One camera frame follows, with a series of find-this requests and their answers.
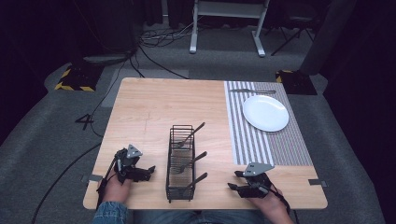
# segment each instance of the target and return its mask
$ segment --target white table frame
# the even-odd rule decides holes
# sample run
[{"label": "white table frame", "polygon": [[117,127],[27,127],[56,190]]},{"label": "white table frame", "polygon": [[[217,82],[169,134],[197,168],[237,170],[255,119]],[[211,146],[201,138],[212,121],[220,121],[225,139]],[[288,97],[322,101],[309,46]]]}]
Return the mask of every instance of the white table frame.
[{"label": "white table frame", "polygon": [[259,56],[264,57],[265,51],[260,41],[260,32],[262,31],[262,23],[264,22],[269,2],[270,0],[266,0],[264,4],[243,4],[195,0],[190,53],[196,53],[197,51],[198,16],[221,16],[259,19],[257,30],[252,31],[252,36]]}]

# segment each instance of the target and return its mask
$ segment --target blue jeans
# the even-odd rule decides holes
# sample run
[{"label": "blue jeans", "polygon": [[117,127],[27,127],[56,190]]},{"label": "blue jeans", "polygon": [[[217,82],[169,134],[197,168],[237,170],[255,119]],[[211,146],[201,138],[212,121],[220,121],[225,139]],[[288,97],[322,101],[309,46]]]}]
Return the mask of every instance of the blue jeans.
[{"label": "blue jeans", "polygon": [[[128,209],[122,203],[101,203],[92,224],[125,224]],[[259,210],[135,210],[134,224],[261,224],[264,215]]]},{"label": "blue jeans", "polygon": [[125,224],[128,208],[122,203],[104,202],[96,210],[92,224]]},{"label": "blue jeans", "polygon": [[261,224],[264,215],[260,210],[135,210],[134,224]]}]

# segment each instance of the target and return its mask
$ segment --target yellow and black hazard tape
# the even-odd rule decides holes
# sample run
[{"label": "yellow and black hazard tape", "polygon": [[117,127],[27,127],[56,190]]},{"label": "yellow and black hazard tape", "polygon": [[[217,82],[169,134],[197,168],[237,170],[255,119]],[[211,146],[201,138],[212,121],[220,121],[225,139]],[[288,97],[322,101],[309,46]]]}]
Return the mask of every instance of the yellow and black hazard tape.
[{"label": "yellow and black hazard tape", "polygon": [[95,86],[87,86],[87,85],[78,85],[77,83],[70,83],[72,78],[71,75],[71,67],[69,66],[66,71],[62,74],[61,79],[58,84],[55,86],[55,90],[66,90],[66,91],[95,91]]},{"label": "yellow and black hazard tape", "polygon": [[277,83],[282,83],[281,73],[283,73],[283,74],[285,74],[285,73],[293,73],[293,71],[290,71],[290,70],[279,70],[279,71],[276,71],[275,78],[276,78],[276,82]]}]

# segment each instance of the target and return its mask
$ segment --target white plate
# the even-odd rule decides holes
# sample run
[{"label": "white plate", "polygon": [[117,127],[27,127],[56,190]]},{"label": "white plate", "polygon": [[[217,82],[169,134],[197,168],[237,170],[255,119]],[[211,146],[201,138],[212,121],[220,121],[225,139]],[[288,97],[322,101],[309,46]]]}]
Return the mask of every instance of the white plate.
[{"label": "white plate", "polygon": [[244,102],[245,119],[254,127],[266,131],[282,130],[289,122],[288,110],[278,100],[265,96],[254,95]]}]

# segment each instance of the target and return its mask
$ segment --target wooden table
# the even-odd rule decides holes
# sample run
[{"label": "wooden table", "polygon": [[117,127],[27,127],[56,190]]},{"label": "wooden table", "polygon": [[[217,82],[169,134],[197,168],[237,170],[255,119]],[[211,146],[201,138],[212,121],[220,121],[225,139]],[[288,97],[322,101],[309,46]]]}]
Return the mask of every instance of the wooden table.
[{"label": "wooden table", "polygon": [[[241,199],[227,183],[245,185],[234,171],[246,165],[233,163],[230,127],[223,81],[125,78],[114,104],[92,173],[105,175],[114,154],[129,144],[143,152],[137,167],[156,165],[149,182],[133,183],[126,202],[130,209],[247,209],[254,208]],[[208,172],[197,184],[191,201],[168,202],[165,194],[169,131],[172,125],[205,127],[195,135],[196,155],[207,156],[196,162],[196,174]],[[327,206],[321,185],[310,185],[318,179],[314,166],[276,166],[266,172],[283,191],[293,209],[320,209]],[[90,181],[84,206],[94,209],[97,182]]]}]

